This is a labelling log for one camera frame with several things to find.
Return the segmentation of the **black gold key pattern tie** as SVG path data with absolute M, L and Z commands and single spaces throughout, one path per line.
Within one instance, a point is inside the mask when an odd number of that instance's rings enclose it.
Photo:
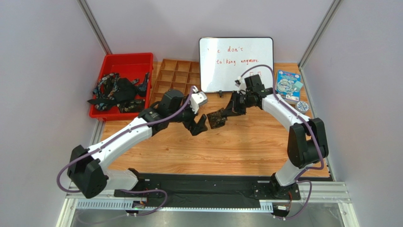
M 227 118 L 221 115 L 223 112 L 224 108 L 221 108 L 215 112 L 207 114 L 207 118 L 211 129 L 217 129 L 225 126 Z

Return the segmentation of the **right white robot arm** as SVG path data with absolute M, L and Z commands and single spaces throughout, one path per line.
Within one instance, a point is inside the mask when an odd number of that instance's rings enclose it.
M 328 155 L 324 122 L 298 113 L 287 104 L 273 88 L 266 88 L 259 75 L 244 79 L 245 89 L 234 91 L 229 104 L 220 116 L 240 116 L 247 108 L 257 106 L 275 117 L 289 133 L 287 144 L 288 160 L 270 179 L 270 190 L 274 197 L 280 197 L 291 190 L 298 178 L 314 164 L 324 168 L 324 158 Z

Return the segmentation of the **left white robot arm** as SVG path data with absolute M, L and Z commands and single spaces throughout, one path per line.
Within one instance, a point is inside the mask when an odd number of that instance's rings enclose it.
M 133 171 L 110 170 L 109 166 L 130 148 L 166 129 L 171 122 L 183 124 L 193 136 L 207 131 L 205 114 L 195 121 L 200 107 L 207 102 L 205 93 L 195 86 L 188 95 L 171 89 L 117 133 L 88 148 L 76 146 L 71 152 L 70 162 L 60 173 L 66 172 L 77 190 L 64 191 L 81 193 L 91 199 L 105 190 L 133 189 L 138 182 Z

